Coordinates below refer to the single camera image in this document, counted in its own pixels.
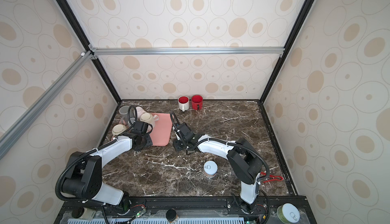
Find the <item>white mug red inside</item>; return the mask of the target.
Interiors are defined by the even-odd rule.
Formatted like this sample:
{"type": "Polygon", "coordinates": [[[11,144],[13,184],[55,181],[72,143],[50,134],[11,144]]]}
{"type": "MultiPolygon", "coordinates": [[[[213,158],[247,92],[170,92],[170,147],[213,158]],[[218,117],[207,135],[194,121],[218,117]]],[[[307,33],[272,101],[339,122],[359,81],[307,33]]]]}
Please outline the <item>white mug red inside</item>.
{"type": "Polygon", "coordinates": [[[187,97],[187,96],[179,97],[178,105],[179,105],[179,109],[182,112],[187,111],[189,109],[189,107],[190,107],[190,99],[189,99],[189,97],[187,97]]]}

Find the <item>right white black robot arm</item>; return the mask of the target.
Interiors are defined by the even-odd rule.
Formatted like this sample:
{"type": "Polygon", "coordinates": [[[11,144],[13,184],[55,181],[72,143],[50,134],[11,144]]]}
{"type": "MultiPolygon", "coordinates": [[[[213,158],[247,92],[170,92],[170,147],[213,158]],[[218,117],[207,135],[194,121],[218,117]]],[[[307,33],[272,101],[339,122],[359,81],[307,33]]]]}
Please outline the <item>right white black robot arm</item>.
{"type": "Polygon", "coordinates": [[[186,123],[181,123],[174,112],[170,113],[176,139],[173,146],[179,151],[198,151],[222,157],[230,163],[241,181],[240,200],[233,196],[245,214],[251,214],[256,205],[260,185],[270,177],[270,168],[258,151],[244,138],[226,141],[207,134],[195,133],[186,123]]]}

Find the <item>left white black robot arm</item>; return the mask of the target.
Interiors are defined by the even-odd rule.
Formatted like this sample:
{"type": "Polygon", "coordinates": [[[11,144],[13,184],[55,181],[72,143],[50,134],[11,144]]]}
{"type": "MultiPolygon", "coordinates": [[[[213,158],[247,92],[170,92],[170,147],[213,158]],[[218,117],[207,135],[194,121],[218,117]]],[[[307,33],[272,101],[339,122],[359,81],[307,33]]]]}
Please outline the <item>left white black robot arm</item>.
{"type": "Polygon", "coordinates": [[[135,105],[129,107],[127,117],[129,128],[112,141],[85,153],[71,154],[55,185],[55,194],[60,200],[95,201],[120,215],[128,213],[131,208],[129,193],[103,183],[102,169],[122,153],[152,146],[148,128],[153,126],[138,120],[135,105]]]}

